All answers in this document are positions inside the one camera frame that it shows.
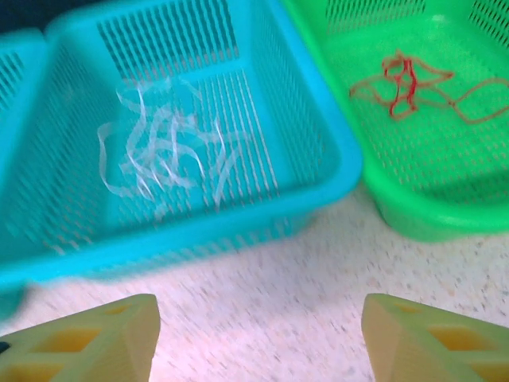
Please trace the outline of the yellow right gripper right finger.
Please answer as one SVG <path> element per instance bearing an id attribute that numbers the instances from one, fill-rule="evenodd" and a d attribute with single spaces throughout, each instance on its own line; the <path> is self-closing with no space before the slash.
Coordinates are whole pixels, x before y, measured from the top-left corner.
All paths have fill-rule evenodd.
<path id="1" fill-rule="evenodd" d="M 509 328 L 388 294 L 364 299 L 375 382 L 509 382 Z"/>

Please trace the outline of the green plastic basket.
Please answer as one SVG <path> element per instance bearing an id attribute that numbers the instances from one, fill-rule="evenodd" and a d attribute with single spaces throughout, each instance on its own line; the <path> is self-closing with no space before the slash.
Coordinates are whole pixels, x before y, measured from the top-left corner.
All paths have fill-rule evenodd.
<path id="1" fill-rule="evenodd" d="M 509 233 L 509 0 L 282 0 L 359 140 L 383 219 Z"/>

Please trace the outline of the teal plastic basket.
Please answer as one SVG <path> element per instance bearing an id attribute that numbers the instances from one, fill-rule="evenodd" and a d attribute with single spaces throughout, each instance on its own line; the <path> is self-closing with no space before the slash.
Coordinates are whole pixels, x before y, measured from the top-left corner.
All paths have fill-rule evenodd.
<path id="1" fill-rule="evenodd" d="M 28 287 L 301 230 L 362 158 L 279 0 L 113 0 L 59 16 L 0 173 L 0 322 Z"/>
<path id="2" fill-rule="evenodd" d="M 0 35 L 0 173 L 32 106 L 47 44 L 38 29 Z"/>

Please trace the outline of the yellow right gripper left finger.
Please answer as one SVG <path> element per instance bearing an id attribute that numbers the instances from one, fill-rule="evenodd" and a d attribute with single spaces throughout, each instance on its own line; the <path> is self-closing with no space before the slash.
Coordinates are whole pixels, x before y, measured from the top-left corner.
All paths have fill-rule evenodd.
<path id="1" fill-rule="evenodd" d="M 160 333 L 136 294 L 0 337 L 0 382 L 149 382 Z"/>

